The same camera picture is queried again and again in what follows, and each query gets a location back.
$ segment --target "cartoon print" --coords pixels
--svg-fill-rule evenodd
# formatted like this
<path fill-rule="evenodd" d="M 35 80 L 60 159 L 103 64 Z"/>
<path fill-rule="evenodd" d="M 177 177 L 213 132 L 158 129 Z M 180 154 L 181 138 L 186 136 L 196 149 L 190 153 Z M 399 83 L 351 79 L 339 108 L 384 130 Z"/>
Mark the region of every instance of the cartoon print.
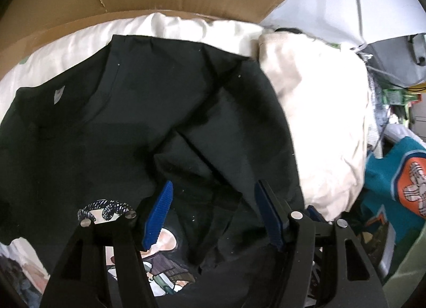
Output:
<path fill-rule="evenodd" d="M 414 151 L 401 160 L 392 179 L 391 194 L 411 212 L 426 218 L 426 152 Z"/>
<path fill-rule="evenodd" d="M 116 220 L 121 214 L 131 210 L 128 204 L 112 200 L 98 200 L 78 211 L 78 221 L 89 218 L 95 224 Z M 182 266 L 167 258 L 163 252 L 177 248 L 176 237 L 167 229 L 161 229 L 158 240 L 150 250 L 141 251 L 143 264 L 154 296 L 175 294 L 184 286 L 194 283 L 193 275 Z M 115 279 L 117 273 L 114 262 L 114 248 L 105 247 L 107 271 Z"/>
<path fill-rule="evenodd" d="M 416 161 L 411 163 L 409 175 L 412 185 L 403 189 L 404 197 L 410 202 L 417 201 L 420 215 L 426 217 L 426 175 Z"/>
<path fill-rule="evenodd" d="M 78 221 L 88 218 L 95 224 L 116 220 L 131 210 L 126 204 L 113 200 L 98 200 L 77 213 Z M 114 264 L 114 248 L 105 247 L 108 272 L 117 279 Z M 146 275 L 154 296 L 175 294 L 184 286 L 194 283 L 193 275 L 167 258 L 168 252 L 177 248 L 176 237 L 167 229 L 150 250 L 141 252 Z M 34 248 L 24 238 L 13 240 L 10 245 L 0 243 L 0 270 L 30 308 L 38 308 L 50 275 L 39 260 Z"/>

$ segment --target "white fabric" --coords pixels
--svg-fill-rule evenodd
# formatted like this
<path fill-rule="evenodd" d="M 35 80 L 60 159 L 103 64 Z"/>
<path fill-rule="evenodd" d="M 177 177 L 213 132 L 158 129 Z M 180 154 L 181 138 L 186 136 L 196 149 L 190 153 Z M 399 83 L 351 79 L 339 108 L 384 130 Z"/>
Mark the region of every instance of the white fabric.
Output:
<path fill-rule="evenodd" d="M 418 0 L 285 0 L 261 25 L 297 27 L 346 47 L 426 32 L 426 12 Z"/>
<path fill-rule="evenodd" d="M 18 88 L 39 86 L 84 61 L 108 44 L 113 34 L 198 41 L 224 51 L 257 58 L 257 40 L 263 32 L 261 26 L 246 22 L 217 20 L 208 23 L 201 19 L 183 20 L 160 13 L 85 28 L 40 48 L 0 80 L 0 121 Z"/>
<path fill-rule="evenodd" d="M 22 267 L 22 271 L 25 276 L 38 290 L 40 289 L 37 282 L 27 271 L 25 265 L 30 265 L 33 269 L 37 270 L 40 273 L 40 276 L 44 277 L 46 280 L 50 277 L 39 260 L 34 248 L 25 238 L 20 237 L 18 239 L 14 239 L 10 245 L 0 243 L 0 256 L 16 261 Z"/>
<path fill-rule="evenodd" d="M 385 137 L 391 141 L 392 143 L 397 143 L 404 139 L 406 136 L 409 136 L 413 140 L 417 141 L 423 147 L 426 148 L 426 144 L 420 139 L 416 134 L 414 134 L 411 130 L 406 128 L 403 124 L 388 124 L 385 128 Z"/>
<path fill-rule="evenodd" d="M 365 64 L 303 34 L 265 34 L 259 45 L 261 68 L 290 127 L 305 204 L 333 220 L 364 183 L 373 112 Z"/>

